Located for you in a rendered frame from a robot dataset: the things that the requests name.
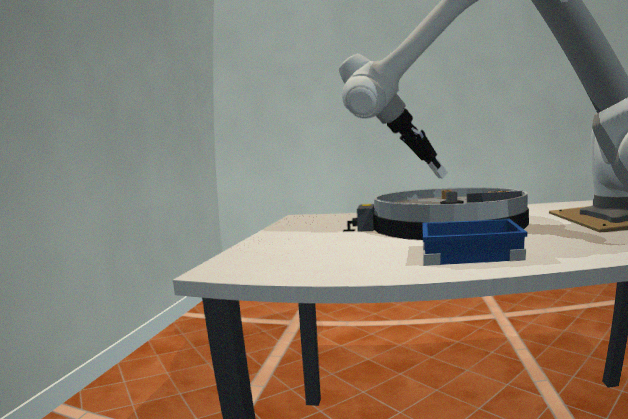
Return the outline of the blue crate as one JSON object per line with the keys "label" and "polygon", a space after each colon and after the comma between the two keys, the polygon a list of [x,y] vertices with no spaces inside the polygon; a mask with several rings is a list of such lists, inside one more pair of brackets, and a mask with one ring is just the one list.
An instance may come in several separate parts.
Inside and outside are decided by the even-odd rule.
{"label": "blue crate", "polygon": [[527,234],[511,219],[423,223],[423,266],[524,261]]}

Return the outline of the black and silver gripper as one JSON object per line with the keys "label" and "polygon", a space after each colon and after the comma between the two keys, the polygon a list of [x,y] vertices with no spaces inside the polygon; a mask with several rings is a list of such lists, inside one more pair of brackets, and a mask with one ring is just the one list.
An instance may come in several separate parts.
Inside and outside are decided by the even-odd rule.
{"label": "black and silver gripper", "polygon": [[393,133],[399,132],[402,135],[400,139],[406,143],[421,160],[428,163],[428,166],[439,179],[443,179],[448,172],[436,158],[437,153],[427,139],[425,132],[423,130],[418,131],[411,123],[412,120],[412,115],[407,109],[404,109],[403,113],[391,123],[387,123],[387,126]]}

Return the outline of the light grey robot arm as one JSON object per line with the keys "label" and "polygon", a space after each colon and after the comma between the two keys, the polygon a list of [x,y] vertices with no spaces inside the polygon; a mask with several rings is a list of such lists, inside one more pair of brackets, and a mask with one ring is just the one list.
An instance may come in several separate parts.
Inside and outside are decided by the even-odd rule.
{"label": "light grey robot arm", "polygon": [[[456,17],[477,1],[442,0],[383,60],[370,61],[360,54],[347,58],[339,67],[345,84],[345,107],[356,117],[376,116],[383,124],[397,119],[405,108],[397,95],[402,75]],[[628,76],[582,0],[531,1],[597,112],[591,133],[594,199],[592,206],[580,209],[580,214],[612,223],[628,221]]]}

